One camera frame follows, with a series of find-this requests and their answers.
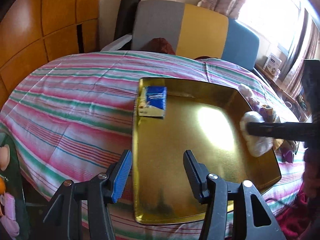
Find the gold tray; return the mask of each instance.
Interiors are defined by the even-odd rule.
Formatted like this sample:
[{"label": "gold tray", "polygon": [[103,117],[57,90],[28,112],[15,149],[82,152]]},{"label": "gold tray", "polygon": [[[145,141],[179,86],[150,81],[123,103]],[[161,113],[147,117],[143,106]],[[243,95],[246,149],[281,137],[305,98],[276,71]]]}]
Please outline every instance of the gold tray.
[{"label": "gold tray", "polygon": [[[144,86],[166,86],[161,118],[140,117],[137,105]],[[142,224],[176,224],[204,219],[206,205],[193,197],[183,167],[192,150],[208,170],[227,181],[251,180],[261,193],[281,179],[273,150],[252,157],[239,122],[251,107],[235,89],[174,78],[141,78],[132,129],[135,219]],[[228,203],[228,212],[233,202]]]}]

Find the blue gripper pad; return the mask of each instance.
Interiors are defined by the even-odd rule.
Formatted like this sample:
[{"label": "blue gripper pad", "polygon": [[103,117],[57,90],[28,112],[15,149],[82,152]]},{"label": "blue gripper pad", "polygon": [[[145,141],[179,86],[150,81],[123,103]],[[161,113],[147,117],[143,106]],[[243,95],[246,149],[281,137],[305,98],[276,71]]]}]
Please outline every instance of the blue gripper pad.
[{"label": "blue gripper pad", "polygon": [[111,181],[111,184],[113,184],[113,189],[111,189],[111,199],[113,203],[116,203],[117,200],[122,196],[122,192],[124,190],[124,186],[131,169],[131,165],[132,153],[129,150],[124,150],[109,179]]}]

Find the blue box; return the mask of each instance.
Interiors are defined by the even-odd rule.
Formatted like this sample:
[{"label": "blue box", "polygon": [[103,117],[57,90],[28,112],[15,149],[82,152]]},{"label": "blue box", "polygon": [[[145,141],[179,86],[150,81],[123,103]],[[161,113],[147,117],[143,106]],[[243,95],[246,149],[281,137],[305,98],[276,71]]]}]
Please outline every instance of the blue box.
[{"label": "blue box", "polygon": [[143,87],[139,99],[138,114],[140,116],[164,116],[167,100],[166,87]]}]

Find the yellow fabric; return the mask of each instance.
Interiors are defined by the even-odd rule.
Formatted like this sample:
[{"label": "yellow fabric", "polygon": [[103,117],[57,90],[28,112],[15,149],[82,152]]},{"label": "yellow fabric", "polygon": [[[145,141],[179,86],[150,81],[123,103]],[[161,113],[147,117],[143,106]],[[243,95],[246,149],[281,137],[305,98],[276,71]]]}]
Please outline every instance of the yellow fabric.
[{"label": "yellow fabric", "polygon": [[228,33],[228,17],[186,4],[176,55],[221,58]]}]

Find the striped bedspread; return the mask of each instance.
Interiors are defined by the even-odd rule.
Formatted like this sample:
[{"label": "striped bedspread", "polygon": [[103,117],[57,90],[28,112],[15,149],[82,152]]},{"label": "striped bedspread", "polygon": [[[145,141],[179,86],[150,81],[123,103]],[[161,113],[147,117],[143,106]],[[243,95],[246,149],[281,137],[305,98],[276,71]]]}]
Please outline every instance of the striped bedspread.
[{"label": "striped bedspread", "polygon": [[[90,180],[131,149],[132,112],[141,77],[174,77],[237,88],[249,86],[263,104],[286,121],[294,114],[274,91],[251,72],[219,59],[200,61],[150,52],[114,51],[62,57],[22,81],[0,113],[0,130],[15,142],[23,176],[46,198],[60,184]],[[264,198],[291,203],[302,183],[303,146],[294,163],[278,156],[282,179]],[[268,201],[276,214],[283,206]],[[83,202],[87,225],[87,203]],[[110,205],[118,239],[198,239],[202,222],[144,226],[134,221],[132,180],[123,197]],[[226,235],[232,229],[228,215]]]}]

